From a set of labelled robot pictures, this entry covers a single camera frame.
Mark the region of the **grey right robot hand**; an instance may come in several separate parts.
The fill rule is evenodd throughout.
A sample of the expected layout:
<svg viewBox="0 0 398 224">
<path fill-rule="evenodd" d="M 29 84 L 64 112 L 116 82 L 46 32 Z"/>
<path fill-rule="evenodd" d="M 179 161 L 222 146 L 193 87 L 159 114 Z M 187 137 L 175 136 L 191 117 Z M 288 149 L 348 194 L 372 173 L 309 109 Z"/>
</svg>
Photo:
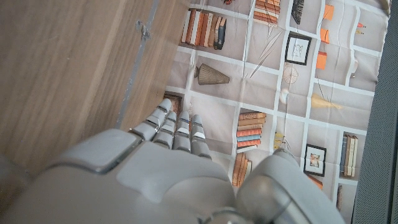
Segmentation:
<svg viewBox="0 0 398 224">
<path fill-rule="evenodd" d="M 2 223 L 343 223 L 280 148 L 233 189 L 212 161 L 199 116 L 163 100 L 129 131 L 109 129 L 54 159 Z"/>
</svg>

